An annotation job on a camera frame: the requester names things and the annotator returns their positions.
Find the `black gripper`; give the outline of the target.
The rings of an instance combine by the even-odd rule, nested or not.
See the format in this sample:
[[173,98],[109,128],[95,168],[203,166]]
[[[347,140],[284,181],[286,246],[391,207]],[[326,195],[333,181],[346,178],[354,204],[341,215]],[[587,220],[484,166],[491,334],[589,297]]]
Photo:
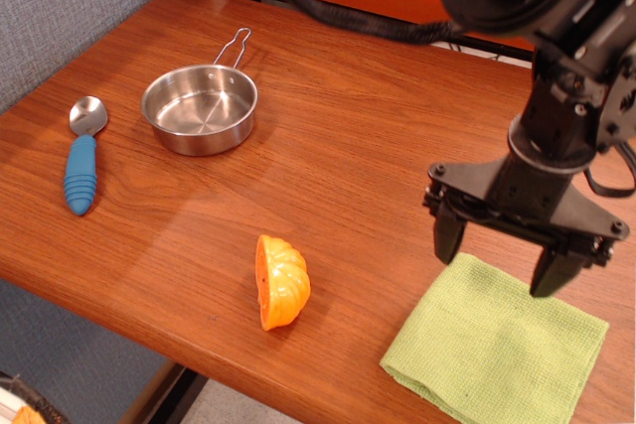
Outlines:
[[509,152],[496,161],[435,163],[424,204],[435,218],[436,257],[448,265],[466,225],[474,222],[542,248],[530,286],[534,298],[555,294],[581,269],[604,265],[627,223],[584,196],[573,184],[592,159],[552,160],[530,139],[520,120],[508,134]]

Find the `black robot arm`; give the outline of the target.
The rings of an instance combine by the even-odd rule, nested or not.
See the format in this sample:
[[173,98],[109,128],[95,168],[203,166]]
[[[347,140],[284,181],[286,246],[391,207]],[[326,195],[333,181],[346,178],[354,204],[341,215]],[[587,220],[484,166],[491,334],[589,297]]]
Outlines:
[[635,0],[442,0],[466,31],[523,36],[536,48],[531,95],[508,132],[508,155],[430,167],[424,202],[436,256],[449,263],[466,225],[538,244],[530,292],[548,297],[604,265],[628,225],[573,185],[615,150],[635,163]]

